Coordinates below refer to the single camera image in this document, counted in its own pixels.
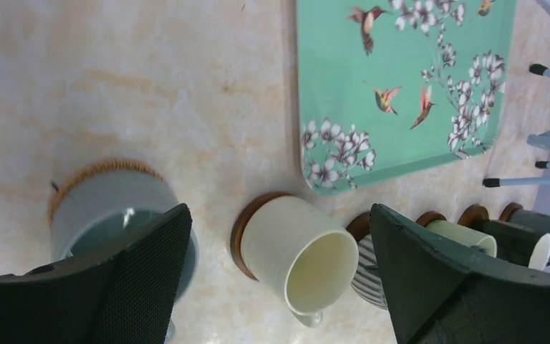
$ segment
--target cream mug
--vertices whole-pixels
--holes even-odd
[[[241,258],[303,325],[315,328],[351,284],[359,251],[353,236],[326,214],[282,196],[249,219]]]

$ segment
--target wooden coaster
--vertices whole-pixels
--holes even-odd
[[[505,209],[503,209],[503,212],[498,217],[499,220],[507,222],[509,218],[511,218],[511,215],[516,212],[516,210],[523,209],[523,206],[520,204],[517,204],[515,202],[511,202],[508,204]]]
[[[231,256],[233,257],[235,265],[237,265],[241,272],[243,272],[247,277],[250,277],[255,281],[257,281],[258,279],[256,279],[256,276],[252,274],[252,271],[248,269],[246,263],[244,263],[243,259],[241,258],[241,237],[243,236],[243,231],[246,229],[248,222],[250,221],[252,216],[258,211],[258,209],[260,209],[267,202],[270,202],[282,196],[292,195],[284,191],[275,191],[259,196],[258,198],[250,202],[246,206],[246,208],[241,211],[241,213],[237,217],[237,220],[235,220],[235,224],[233,225],[233,231],[231,232]]]
[[[446,217],[443,216],[442,214],[436,212],[436,211],[427,211],[426,213],[424,213],[423,215],[421,215],[417,220],[416,220],[416,223],[423,226],[423,227],[426,227],[428,226],[431,222],[433,221],[437,221],[437,220],[443,220],[443,221],[447,221],[446,220]]]
[[[490,216],[488,215],[488,209],[479,204],[469,206],[463,215],[460,215],[457,224],[463,227],[468,227],[477,230],[477,225],[482,221],[488,221]]]
[[[347,226],[347,231],[351,233],[357,243],[370,235],[370,212],[366,211],[351,221]]]

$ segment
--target bird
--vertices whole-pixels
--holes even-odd
[[[372,25],[374,25],[374,21],[378,19],[381,14],[390,14],[391,12],[385,11],[384,9],[380,8],[380,6],[374,6],[369,11],[364,11],[363,9],[354,6],[350,7],[350,9],[353,11],[353,14],[348,16],[347,19],[361,24],[361,34],[362,41],[364,42],[364,50],[366,51],[366,56],[369,56],[370,54],[372,54],[372,49],[374,48],[374,41],[370,36]]]
[[[401,86],[394,88],[393,90],[389,91],[388,88],[385,88],[385,90],[381,91],[371,85],[368,81],[364,80],[364,83],[370,87],[374,88],[374,98],[376,98],[376,105],[379,109],[381,109],[385,113],[394,113],[397,115],[397,111],[391,106],[391,100],[397,95],[397,93],[400,91]]]
[[[429,116],[429,111],[431,111],[431,107],[434,106],[431,102],[431,86],[427,88],[427,92],[425,92],[425,86],[420,88],[420,115],[410,128],[410,130],[416,128],[417,125],[421,124],[427,116]]]
[[[492,10],[492,3],[495,0],[482,0],[482,6],[478,9],[478,14],[481,16],[487,16]]]

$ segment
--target mug handle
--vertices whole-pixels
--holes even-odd
[[[324,319],[324,312],[319,311],[317,313],[313,313],[310,315],[300,315],[295,312],[292,312],[294,317],[298,319],[298,321],[302,324],[307,326],[308,328],[317,328],[319,325],[322,324],[322,320]]]

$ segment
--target green tray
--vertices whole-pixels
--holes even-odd
[[[459,161],[494,144],[516,0],[297,6],[301,166],[316,193]]]

